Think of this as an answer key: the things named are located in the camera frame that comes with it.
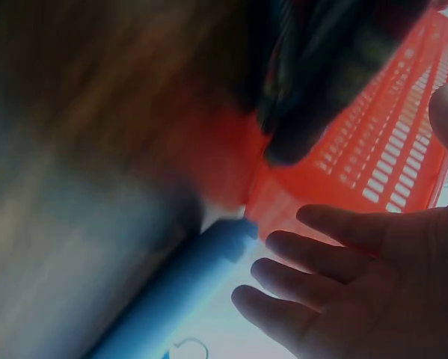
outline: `palm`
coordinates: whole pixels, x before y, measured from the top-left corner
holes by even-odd
[[[430,110],[448,147],[448,88]],[[306,206],[298,218],[345,247],[271,235],[269,248],[296,269],[254,264],[281,299],[238,288],[247,319],[299,358],[448,358],[448,208],[357,215]]]

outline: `blurry object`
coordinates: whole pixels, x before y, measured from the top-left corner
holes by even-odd
[[[260,235],[278,229],[309,235],[295,219],[306,203],[358,212],[435,206],[448,153],[432,134],[428,104],[446,82],[448,18],[432,10],[304,161],[261,167],[247,206]]]
[[[258,121],[272,133],[266,158],[273,165],[294,165],[309,153],[429,6],[424,0],[308,0],[310,15],[299,16],[297,3],[266,5],[271,29],[264,48],[271,50],[261,52],[268,66],[260,73]]]

